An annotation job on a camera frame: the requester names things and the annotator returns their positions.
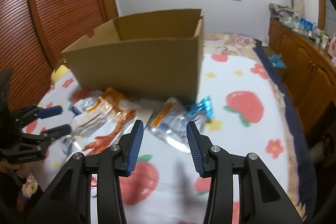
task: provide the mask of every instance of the bedsheet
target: bedsheet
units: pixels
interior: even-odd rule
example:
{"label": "bedsheet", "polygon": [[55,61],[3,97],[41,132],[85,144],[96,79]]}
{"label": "bedsheet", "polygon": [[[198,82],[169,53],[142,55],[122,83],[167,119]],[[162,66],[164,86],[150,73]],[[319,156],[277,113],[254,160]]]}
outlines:
{"label": "bedsheet", "polygon": [[[309,154],[302,144],[302,130],[287,119],[286,93],[274,83],[269,64],[263,65],[267,62],[253,39],[232,34],[206,35],[204,45],[198,99],[212,97],[215,118],[206,124],[203,134],[229,153],[242,156],[257,153],[285,189],[301,218],[306,219],[305,203],[308,204],[309,199],[300,198],[298,170],[302,166],[297,164],[309,165]],[[42,107],[61,105],[65,110],[63,114],[38,120],[24,131],[39,134],[70,123],[72,97],[79,90],[75,77],[71,71],[67,72],[39,104]],[[295,134],[291,133],[291,126],[297,130]],[[300,161],[295,152],[300,153]],[[66,159],[58,141],[54,142],[48,157],[34,172],[43,190]],[[200,224],[209,187],[210,179],[199,178],[190,154],[172,148],[145,130],[135,172],[130,178],[121,179],[127,222]],[[97,223],[95,211],[96,198],[91,198],[92,223]],[[234,178],[233,214],[232,222],[238,223],[237,177]]]}

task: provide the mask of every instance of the blue cloth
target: blue cloth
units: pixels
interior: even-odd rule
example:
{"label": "blue cloth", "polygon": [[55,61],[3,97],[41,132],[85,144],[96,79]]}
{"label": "blue cloth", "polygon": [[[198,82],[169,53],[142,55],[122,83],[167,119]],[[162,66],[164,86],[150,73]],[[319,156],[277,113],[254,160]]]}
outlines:
{"label": "blue cloth", "polygon": [[286,88],[284,87],[282,80],[276,71],[276,68],[273,67],[272,63],[269,61],[268,57],[263,51],[263,48],[261,47],[261,41],[256,39],[255,41],[257,42],[257,46],[254,48],[254,51],[264,65],[264,68],[267,71],[269,77],[278,86],[279,90],[285,95],[284,100],[286,104],[286,120],[290,132],[293,135],[294,149],[297,160],[300,202],[302,204],[306,204],[307,219],[305,222],[309,222],[312,218],[316,203],[317,179],[315,168],[309,155],[309,150],[300,121],[297,117],[294,106],[289,99]]}

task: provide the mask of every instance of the blue handle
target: blue handle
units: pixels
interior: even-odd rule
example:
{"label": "blue handle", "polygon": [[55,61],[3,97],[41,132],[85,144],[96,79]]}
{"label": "blue handle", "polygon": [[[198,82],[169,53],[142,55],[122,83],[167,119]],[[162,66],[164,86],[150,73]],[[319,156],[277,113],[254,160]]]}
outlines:
{"label": "blue handle", "polygon": [[43,108],[39,110],[36,114],[40,119],[49,118],[51,116],[60,115],[63,112],[63,108],[61,106],[53,106],[49,108]]}

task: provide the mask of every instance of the cabinet door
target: cabinet door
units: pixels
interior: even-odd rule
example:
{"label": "cabinet door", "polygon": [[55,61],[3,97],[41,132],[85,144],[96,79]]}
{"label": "cabinet door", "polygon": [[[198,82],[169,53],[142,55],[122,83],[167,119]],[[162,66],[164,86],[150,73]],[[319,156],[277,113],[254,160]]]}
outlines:
{"label": "cabinet door", "polygon": [[269,47],[278,54],[277,40],[279,38],[279,26],[275,20],[271,19],[269,23]]}
{"label": "cabinet door", "polygon": [[335,92],[335,76],[314,61],[306,92],[298,104],[303,130],[307,132],[322,115]]}
{"label": "cabinet door", "polygon": [[303,96],[303,92],[307,89],[313,61],[312,54],[300,41],[293,43],[291,51],[294,57],[293,64],[288,66],[283,81],[294,106],[297,106]]}
{"label": "cabinet door", "polygon": [[282,60],[289,70],[292,68],[294,57],[293,47],[296,44],[293,39],[293,34],[290,32],[288,32],[287,29],[283,29],[282,33],[280,32],[279,39],[277,41],[278,51],[282,54]]}

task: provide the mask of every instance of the cardboard box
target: cardboard box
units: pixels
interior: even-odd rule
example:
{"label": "cardboard box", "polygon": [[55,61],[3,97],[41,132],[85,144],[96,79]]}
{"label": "cardboard box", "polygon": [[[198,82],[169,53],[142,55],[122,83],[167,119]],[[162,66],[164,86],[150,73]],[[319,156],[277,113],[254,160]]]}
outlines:
{"label": "cardboard box", "polygon": [[63,52],[86,90],[194,103],[203,59],[203,10],[161,10],[110,20]]}

